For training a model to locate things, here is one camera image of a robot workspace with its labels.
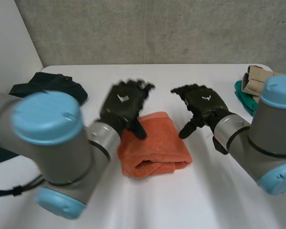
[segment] black cable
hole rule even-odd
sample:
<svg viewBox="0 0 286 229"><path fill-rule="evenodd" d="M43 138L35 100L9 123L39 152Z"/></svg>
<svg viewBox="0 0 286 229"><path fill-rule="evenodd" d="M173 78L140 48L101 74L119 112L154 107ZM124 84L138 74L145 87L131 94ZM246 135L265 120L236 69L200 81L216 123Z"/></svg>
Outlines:
<svg viewBox="0 0 286 229"><path fill-rule="evenodd" d="M23 192L29 191L41 185L44 181L45 179L43 178L43 176L39 175L38 177L36 177L35 179L33 179L31 182L29 182L28 184L24 186L19 185L19 186L13 187L13 189L10 189L10 190L0 190L0 197L9 196L9 195L13 195L13 196L21 195Z"/></svg>

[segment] blue joint cap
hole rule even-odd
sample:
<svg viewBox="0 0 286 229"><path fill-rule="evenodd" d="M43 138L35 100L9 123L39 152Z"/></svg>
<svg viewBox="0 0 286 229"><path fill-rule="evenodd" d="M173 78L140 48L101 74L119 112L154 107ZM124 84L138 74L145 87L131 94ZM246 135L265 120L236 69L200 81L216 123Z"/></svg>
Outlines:
<svg viewBox="0 0 286 229"><path fill-rule="evenodd" d="M18 137L41 146L64 143L83 128L78 102L62 92L27 96L15 106L11 120Z"/></svg>
<svg viewBox="0 0 286 229"><path fill-rule="evenodd" d="M257 184L271 195L277 195L286 192L286 164L272 169L264 174Z"/></svg>
<svg viewBox="0 0 286 229"><path fill-rule="evenodd" d="M268 78L261 100L269 106L286 109L286 75Z"/></svg>
<svg viewBox="0 0 286 229"><path fill-rule="evenodd" d="M77 219L86 205L65 194L41 187L34 198L47 211L66 219Z"/></svg>

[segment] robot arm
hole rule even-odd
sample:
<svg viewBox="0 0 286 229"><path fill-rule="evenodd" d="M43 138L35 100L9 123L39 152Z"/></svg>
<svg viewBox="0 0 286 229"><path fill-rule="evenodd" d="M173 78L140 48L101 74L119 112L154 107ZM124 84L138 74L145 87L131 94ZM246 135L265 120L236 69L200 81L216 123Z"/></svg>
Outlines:
<svg viewBox="0 0 286 229"><path fill-rule="evenodd" d="M87 128L77 101L68 94L40 92L19 99L0 93L0 147L36 163L46 180L35 196L41 207L78 218L116 153L123 130L144 138L137 117L152 85L129 83L112 87L101 118Z"/></svg>
<svg viewBox="0 0 286 229"><path fill-rule="evenodd" d="M265 192L286 192L286 75L266 81L251 125L229 112L212 89L190 87L173 90L194 113L194 121L188 122L191 128L187 124L179 136L185 129L187 137L196 127L210 126L217 151L229 153Z"/></svg>
<svg viewBox="0 0 286 229"><path fill-rule="evenodd" d="M214 138L265 192L286 192L286 109L262 96L251 125L230 114L215 126Z"/></svg>

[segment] white tabletop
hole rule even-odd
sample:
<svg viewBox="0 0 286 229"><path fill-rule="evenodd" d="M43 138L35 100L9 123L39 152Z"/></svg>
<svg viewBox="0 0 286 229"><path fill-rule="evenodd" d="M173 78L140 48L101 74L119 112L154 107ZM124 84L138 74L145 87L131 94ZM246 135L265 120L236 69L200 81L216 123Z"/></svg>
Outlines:
<svg viewBox="0 0 286 229"><path fill-rule="evenodd" d="M251 122L234 95L248 64L74 65L50 66L47 73L72 76L90 99L82 107L85 124L119 80L144 79L155 84L142 115L166 111L180 130L191 118L170 89L205 84L216 90L230 111ZM112 159L86 210L78 220L57 217L34 203L36 191L0 198L0 229L286 229L286 193L270 196L230 156L214 149L209 127L184 140L193 158L187 168L145 179L122 175ZM38 174L36 166L19 156L0 164L0 188L25 183Z"/></svg>

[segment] gray wall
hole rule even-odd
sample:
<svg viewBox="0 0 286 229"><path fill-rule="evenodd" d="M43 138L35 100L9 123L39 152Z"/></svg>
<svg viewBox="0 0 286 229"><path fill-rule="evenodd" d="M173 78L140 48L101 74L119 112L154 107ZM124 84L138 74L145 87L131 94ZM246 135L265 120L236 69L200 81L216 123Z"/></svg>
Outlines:
<svg viewBox="0 0 286 229"><path fill-rule="evenodd" d="M16 0L44 66L262 63L286 73L286 0Z"/></svg>

